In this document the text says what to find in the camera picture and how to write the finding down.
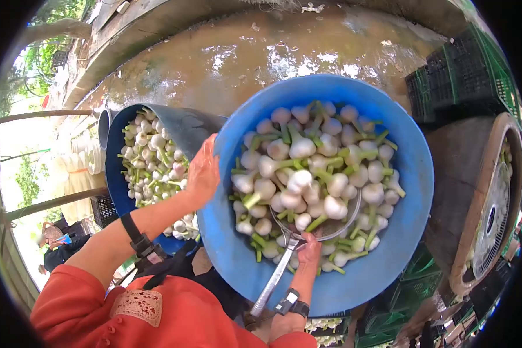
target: strainer handle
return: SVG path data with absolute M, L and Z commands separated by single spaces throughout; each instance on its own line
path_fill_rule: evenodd
M 257 301 L 251 308 L 250 314 L 252 316 L 258 317 L 259 315 L 261 315 L 261 312 L 263 312 L 265 305 L 267 304 L 269 298 L 273 294 L 274 288 L 277 287 L 280 278 L 284 274 L 284 269 L 286 268 L 288 261 L 290 261 L 292 253 L 294 249 L 298 246 L 298 243 L 299 240 L 295 238 L 290 238 L 290 240 L 288 241 L 288 245 L 286 245 L 286 251 L 280 258 L 280 262 L 278 263 L 277 268 L 274 270 L 271 279 L 269 279 L 267 285 L 265 285 L 265 288 L 263 289 L 263 291 L 261 291 L 261 295 L 259 295 L 259 298 L 257 298 Z

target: dark clothing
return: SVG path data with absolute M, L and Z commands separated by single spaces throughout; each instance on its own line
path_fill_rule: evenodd
M 68 226 L 68 222 L 64 218 L 64 215 L 60 215 L 62 218 L 54 223 L 54 226 L 58 227 L 63 234 L 67 234 L 70 238 L 80 237 L 85 235 L 84 227 L 81 221 L 75 222 L 73 225 Z
M 73 240 L 70 244 L 63 244 L 56 250 L 48 248 L 44 253 L 44 269 L 52 273 L 52 271 L 59 265 L 64 264 L 72 255 L 81 249 L 87 243 L 90 234 L 84 235 Z
M 247 310 L 246 300 L 224 281 L 214 267 L 211 267 L 207 273 L 195 275 L 191 262 L 195 257 L 195 253 L 201 246 L 201 242 L 196 247 L 195 240 L 188 240 L 188 242 L 178 250 L 173 257 L 169 256 L 162 262 L 156 263 L 138 273 L 135 275 L 134 280 L 140 277 L 154 275 L 153 278 L 149 279 L 143 287 L 144 290 L 150 290 L 160 285 L 167 275 L 188 278 L 202 285 L 215 295 L 222 305 L 226 315 L 234 320 L 238 314 Z

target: concrete ledge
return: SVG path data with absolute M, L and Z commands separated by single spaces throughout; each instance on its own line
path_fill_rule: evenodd
M 466 25 L 464 13 L 449 0 L 345 0 L 323 1 L 360 5 L 404 17 L 451 37 Z M 63 108 L 73 109 L 100 81 L 139 52 L 190 26 L 254 6 L 238 0 L 137 0 L 108 22 L 88 47 L 84 71 L 68 82 Z

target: hand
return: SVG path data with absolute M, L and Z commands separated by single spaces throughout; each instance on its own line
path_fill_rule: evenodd
M 193 210 L 202 208 L 214 196 L 220 183 L 219 157 L 213 156 L 216 133 L 203 142 L 203 146 L 190 163 L 186 192 Z
M 298 248 L 298 260 L 300 263 L 319 265 L 321 258 L 321 243 L 317 241 L 313 233 L 302 233 L 306 243 Z

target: round basket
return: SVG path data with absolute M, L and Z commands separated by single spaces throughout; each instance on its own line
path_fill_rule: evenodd
M 381 244 L 368 256 L 349 262 L 344 270 L 321 274 L 315 281 L 310 316 L 356 307 L 382 292 L 402 272 L 424 232 L 433 197 L 433 164 L 425 138 L 406 111 L 381 90 L 365 82 L 336 75 L 309 75 L 280 81 L 251 97 L 230 116 L 215 142 L 220 155 L 221 185 L 215 197 L 197 213 L 206 251 L 214 267 L 241 295 L 255 301 L 271 277 L 271 261 L 257 263 L 245 238 L 235 232 L 228 194 L 230 170 L 240 155 L 243 135 L 280 106 L 307 105 L 314 99 L 354 105 L 361 115 L 383 121 L 398 152 L 392 162 L 407 192 L 395 207 Z M 292 280 L 286 272 L 268 307 L 281 299 Z

